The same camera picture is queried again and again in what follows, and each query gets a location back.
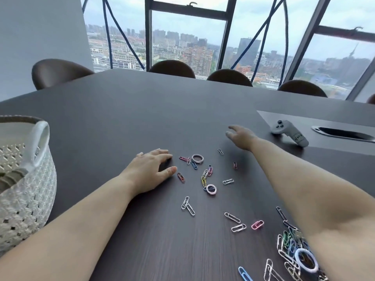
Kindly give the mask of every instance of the brown leather chair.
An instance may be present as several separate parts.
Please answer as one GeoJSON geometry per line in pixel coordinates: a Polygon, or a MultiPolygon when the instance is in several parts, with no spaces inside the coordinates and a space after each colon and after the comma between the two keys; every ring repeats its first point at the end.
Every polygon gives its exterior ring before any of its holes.
{"type": "Polygon", "coordinates": [[[370,104],[375,104],[375,94],[373,94],[372,96],[370,96],[366,103],[370,103],[370,104]]]}
{"type": "Polygon", "coordinates": [[[163,60],[150,68],[151,73],[180,76],[195,79],[193,69],[178,60],[163,60]]]}
{"type": "Polygon", "coordinates": [[[316,84],[303,81],[303,80],[290,80],[282,84],[279,91],[293,92],[303,95],[314,95],[316,97],[327,97],[326,93],[319,88],[316,84]]]}
{"type": "Polygon", "coordinates": [[[31,70],[31,77],[37,90],[92,74],[95,74],[94,71],[84,66],[61,59],[41,60],[36,62],[31,70]]]}
{"type": "Polygon", "coordinates": [[[213,72],[207,78],[207,81],[221,82],[227,84],[239,84],[241,86],[250,86],[250,80],[242,73],[232,69],[220,69],[213,72]]]}

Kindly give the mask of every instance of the table top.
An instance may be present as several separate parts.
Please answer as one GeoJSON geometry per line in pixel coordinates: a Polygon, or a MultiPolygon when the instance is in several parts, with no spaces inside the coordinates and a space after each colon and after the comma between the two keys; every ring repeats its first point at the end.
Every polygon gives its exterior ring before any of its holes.
{"type": "Polygon", "coordinates": [[[267,258],[285,281],[292,280],[276,250],[285,227],[275,207],[290,215],[252,154],[225,137],[230,124],[249,127],[375,196],[373,156],[283,144],[257,110],[375,127],[375,107],[369,104],[121,69],[0,103],[0,114],[37,116],[50,124],[57,170],[50,220],[118,175],[137,153],[162,148],[174,155],[171,165],[185,184],[174,176],[129,204],[94,270],[95,281],[241,280],[239,266],[257,281],[263,280],[267,258]],[[178,159],[193,154],[204,156],[198,170],[178,159]],[[200,182],[208,165],[215,196],[200,182]],[[224,186],[229,178],[235,183],[224,186]],[[181,210],[185,196],[194,217],[181,210]],[[236,224],[224,212],[247,229],[232,233],[236,224]],[[258,220],[264,227],[252,230],[258,220]]]}

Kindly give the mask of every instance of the white vr controller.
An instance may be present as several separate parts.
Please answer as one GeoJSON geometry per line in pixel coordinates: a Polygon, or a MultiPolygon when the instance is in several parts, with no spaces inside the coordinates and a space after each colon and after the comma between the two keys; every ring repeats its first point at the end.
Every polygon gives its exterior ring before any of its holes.
{"type": "Polygon", "coordinates": [[[271,127],[272,134],[285,134],[293,139],[298,146],[307,147],[309,142],[302,133],[288,120],[279,120],[277,124],[271,127]]]}

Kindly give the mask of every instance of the person's right arm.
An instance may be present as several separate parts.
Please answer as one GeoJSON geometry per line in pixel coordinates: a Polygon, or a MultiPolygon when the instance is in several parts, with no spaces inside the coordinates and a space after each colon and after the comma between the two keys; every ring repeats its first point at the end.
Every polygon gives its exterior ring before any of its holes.
{"type": "Polygon", "coordinates": [[[375,199],[249,129],[227,132],[251,151],[331,281],[375,279],[375,199]]]}

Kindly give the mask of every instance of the person's left hand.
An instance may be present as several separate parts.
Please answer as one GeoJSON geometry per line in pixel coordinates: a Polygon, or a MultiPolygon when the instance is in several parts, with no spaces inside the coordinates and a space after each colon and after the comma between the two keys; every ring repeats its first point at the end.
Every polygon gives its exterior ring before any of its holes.
{"type": "Polygon", "coordinates": [[[133,196],[150,191],[176,173],[175,166],[159,172],[160,164],[171,157],[168,150],[157,149],[147,154],[141,152],[122,171],[119,178],[131,184],[133,196]]]}

